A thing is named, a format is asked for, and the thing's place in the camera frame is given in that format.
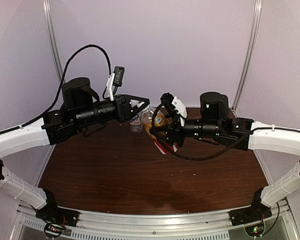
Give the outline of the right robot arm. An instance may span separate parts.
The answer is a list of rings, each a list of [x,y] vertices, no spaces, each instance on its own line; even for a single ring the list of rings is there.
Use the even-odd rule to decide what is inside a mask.
[[[151,123],[150,132],[162,146],[173,152],[171,147],[181,147],[185,138],[198,141],[212,139],[216,144],[225,146],[210,156],[190,157],[176,154],[176,157],[190,161],[206,161],[216,158],[230,149],[242,151],[265,150],[291,154],[300,157],[300,129],[265,124],[250,118],[229,117],[228,97],[218,92],[205,92],[200,95],[200,118],[189,118],[185,105],[177,96],[165,93],[160,98],[161,107],[167,110],[171,123],[156,126]],[[261,189],[256,202],[246,210],[249,220],[258,220],[265,212],[281,199],[300,189],[300,160],[276,182]]]

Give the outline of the brown tea bottle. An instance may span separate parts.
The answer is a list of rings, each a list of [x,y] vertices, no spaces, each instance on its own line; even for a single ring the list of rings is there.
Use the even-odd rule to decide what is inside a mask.
[[[153,140],[154,145],[156,148],[163,154],[167,155],[170,154],[170,152],[163,147],[163,145],[157,140],[155,135],[151,134],[151,129],[152,129],[152,118],[154,116],[156,108],[155,107],[148,107],[145,111],[142,112],[142,117],[141,117],[141,123],[148,134],[148,136]],[[158,134],[163,135],[164,137],[167,135],[163,131],[159,131],[159,127],[168,125],[170,122],[167,120],[165,115],[159,110],[157,112],[157,115],[154,119],[154,125],[156,127],[156,132]]]

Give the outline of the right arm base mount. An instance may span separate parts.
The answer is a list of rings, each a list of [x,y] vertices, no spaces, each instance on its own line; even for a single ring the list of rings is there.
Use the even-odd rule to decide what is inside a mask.
[[[251,205],[229,212],[232,226],[245,225],[245,233],[251,238],[260,238],[265,232],[264,220],[272,216],[271,208],[261,203],[262,188],[257,190]]]

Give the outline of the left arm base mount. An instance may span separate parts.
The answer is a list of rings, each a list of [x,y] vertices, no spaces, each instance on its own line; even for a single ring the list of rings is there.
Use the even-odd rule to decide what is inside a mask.
[[[60,237],[67,227],[77,226],[79,212],[59,207],[54,194],[48,189],[42,190],[46,195],[46,205],[41,209],[33,207],[33,210],[35,216],[45,222],[43,233],[48,239],[54,240]]]

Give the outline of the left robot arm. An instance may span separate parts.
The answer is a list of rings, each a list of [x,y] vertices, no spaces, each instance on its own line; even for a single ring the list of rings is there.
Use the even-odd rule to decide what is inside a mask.
[[[0,131],[0,188],[34,209],[42,211],[51,222],[62,218],[51,191],[35,187],[14,175],[4,166],[2,158],[23,150],[56,145],[95,124],[131,120],[145,110],[148,98],[120,94],[100,100],[87,77],[77,77],[61,87],[63,104],[48,111],[32,123],[24,123]]]

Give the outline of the white tea bottle cap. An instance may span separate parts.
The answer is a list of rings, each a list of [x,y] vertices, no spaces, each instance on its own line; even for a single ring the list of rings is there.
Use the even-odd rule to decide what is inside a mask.
[[[136,100],[136,99],[131,99],[130,100],[130,105],[132,108],[142,108],[144,106],[144,101],[141,100]]]

